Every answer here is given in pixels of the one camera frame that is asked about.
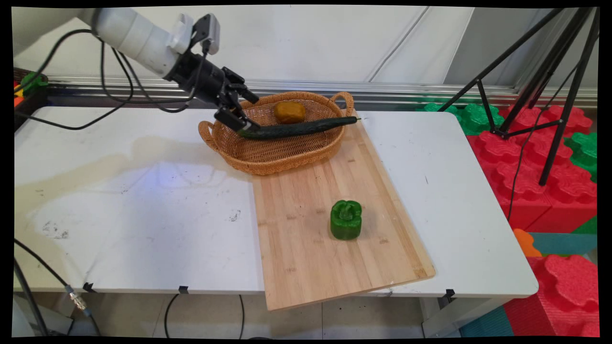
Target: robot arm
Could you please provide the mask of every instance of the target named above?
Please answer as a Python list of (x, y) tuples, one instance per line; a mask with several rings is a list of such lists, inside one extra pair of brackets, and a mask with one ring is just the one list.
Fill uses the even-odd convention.
[[(195, 24), (188, 15), (181, 14), (172, 33), (151, 23), (129, 7), (104, 7), (95, 9), (23, 9), (29, 20), (36, 21), (50, 16), (49, 11), (58, 15), (52, 24), (59, 26), (73, 17), (87, 23), (92, 31), (105, 43), (124, 53), (127, 57), (145, 66), (151, 72), (168, 81), (176, 82), (179, 87), (204, 102), (218, 107), (215, 118), (234, 131), (258, 130), (259, 125), (246, 117), (238, 102), (239, 96), (251, 103), (259, 97), (248, 90), (244, 79), (230, 69), (219, 69), (206, 60), (207, 54), (215, 54), (219, 49), (220, 25), (216, 17), (209, 13)], [(15, 30), (15, 11), (13, 11), (13, 32)], [(33, 43), (36, 32), (17, 35), (13, 41), (22, 40), (26, 45)], [(191, 52), (195, 44), (202, 46), (202, 55)]]

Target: white wall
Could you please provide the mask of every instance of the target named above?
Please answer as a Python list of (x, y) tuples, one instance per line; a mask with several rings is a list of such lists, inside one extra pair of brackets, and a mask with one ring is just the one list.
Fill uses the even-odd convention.
[[(179, 13), (198, 19), (211, 12), (221, 23), (220, 51), (210, 56), (248, 80), (367, 81), (423, 10), (421, 6), (171, 6), (137, 7), (171, 30)], [(472, 7), (432, 7), (381, 69), (374, 82), (442, 83)], [(45, 34), (13, 60), (35, 70), (67, 31), (85, 28), (78, 19)], [(87, 34), (67, 40), (47, 75), (99, 76), (100, 44)], [(155, 77), (134, 65), (141, 77)], [(107, 49), (106, 74), (121, 76)]]

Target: table leg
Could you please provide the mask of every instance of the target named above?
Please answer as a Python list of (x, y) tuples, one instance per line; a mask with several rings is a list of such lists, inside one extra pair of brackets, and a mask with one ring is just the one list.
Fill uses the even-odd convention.
[(427, 319), (423, 322), (423, 334), (425, 338), (444, 337), (510, 300), (512, 299), (471, 297), (454, 299), (453, 302), (434, 312), (431, 316), (424, 313), (424, 317), (427, 317)]

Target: red toy block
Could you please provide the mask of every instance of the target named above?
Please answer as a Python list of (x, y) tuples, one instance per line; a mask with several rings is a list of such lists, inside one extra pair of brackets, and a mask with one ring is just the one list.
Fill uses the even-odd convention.
[[(468, 142), (507, 217), (510, 210), (512, 182), (517, 172), (521, 147), (512, 140), (503, 140), (490, 132), (468, 136)], [(537, 183), (538, 168), (534, 168), (533, 163), (523, 157), (509, 222), (513, 228), (527, 228), (551, 207), (548, 198), (544, 195), (545, 187)]]
[[(556, 121), (561, 118), (562, 112), (562, 107), (560, 107), (559, 105), (553, 105), (548, 110), (542, 113), (542, 117), (547, 119), (546, 122)], [(570, 117), (567, 120), (567, 125), (565, 126), (565, 132), (563, 133), (563, 136), (569, 137), (572, 136), (573, 133), (583, 133), (588, 135), (590, 133), (592, 124), (593, 121), (584, 116), (583, 110), (572, 107), (572, 110), (570, 111)]]
[(554, 166), (545, 193), (551, 207), (524, 227), (527, 232), (571, 233), (597, 215), (597, 184), (578, 166)]
[(540, 288), (504, 305), (514, 335), (599, 337), (597, 266), (579, 255), (527, 261)]
[[(514, 106), (505, 107), (504, 109), (500, 109), (499, 115), (502, 116), (503, 118), (508, 117), (508, 114), (510, 113), (510, 111), (512, 111), (513, 107)], [(540, 113), (541, 110), (542, 110), (541, 108), (536, 108), (536, 107), (531, 108), (531, 109), (527, 107), (523, 107), (521, 111), (518, 112), (518, 115), (514, 118), (514, 121), (512, 121), (512, 124), (510, 125), (510, 129), (508, 130), (508, 132), (511, 133), (517, 130), (522, 130), (522, 129), (533, 127), (534, 124), (536, 123), (537, 115)], [(538, 124), (544, 124), (548, 122), (550, 121), (545, 119), (544, 114), (542, 113), (542, 115), (540, 116), (540, 120), (538, 121)], [(554, 129), (550, 129), (550, 128), (544, 128), (540, 130), (546, 130), (546, 131), (552, 130), (554, 132)]]
[[(500, 163), (490, 172), (489, 184), (506, 217), (510, 211), (510, 197), (516, 172), (516, 163)], [(512, 228), (527, 228), (550, 209), (550, 201), (545, 196), (546, 187), (538, 184), (538, 178), (538, 170), (525, 162), (521, 164), (509, 221)]]
[[(518, 146), (522, 146), (528, 136), (528, 133), (512, 136), (509, 138), (509, 141), (513, 141)], [(550, 147), (553, 144), (553, 138), (554, 130), (536, 130), (525, 145), (523, 158), (530, 160), (543, 168), (544, 164), (546, 163), (546, 158), (548, 157)], [(572, 154), (573, 151), (571, 148), (564, 144), (560, 144), (559, 148), (557, 149), (557, 154), (554, 157), (554, 164), (570, 165), (572, 163), (570, 161)]]

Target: floor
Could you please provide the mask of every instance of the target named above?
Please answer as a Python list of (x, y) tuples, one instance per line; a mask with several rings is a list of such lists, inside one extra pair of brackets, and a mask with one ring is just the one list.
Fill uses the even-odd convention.
[[(165, 337), (164, 314), (171, 294), (83, 295), (105, 336)], [(416, 297), (346, 297), (292, 310), (268, 312), (263, 295), (243, 295), (243, 339), (423, 338)], [(70, 335), (93, 335), (80, 312)], [(168, 334), (177, 338), (240, 336), (242, 311), (238, 295), (182, 294), (168, 312)]]

